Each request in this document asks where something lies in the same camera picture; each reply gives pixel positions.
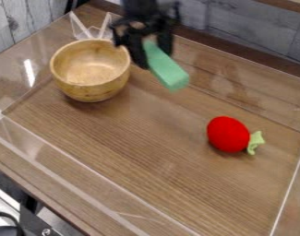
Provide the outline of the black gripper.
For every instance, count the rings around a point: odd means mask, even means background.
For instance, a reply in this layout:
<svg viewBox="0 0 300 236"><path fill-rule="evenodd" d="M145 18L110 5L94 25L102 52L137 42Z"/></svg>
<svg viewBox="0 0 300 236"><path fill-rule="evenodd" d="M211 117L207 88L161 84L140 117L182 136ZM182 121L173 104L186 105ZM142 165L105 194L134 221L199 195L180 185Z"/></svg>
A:
<svg viewBox="0 0 300 236"><path fill-rule="evenodd" d="M181 3L178 0L121 0L122 17L109 26L116 45L128 45L134 63L149 69L142 38L154 34L161 50L173 53L173 28L181 22Z"/></svg>

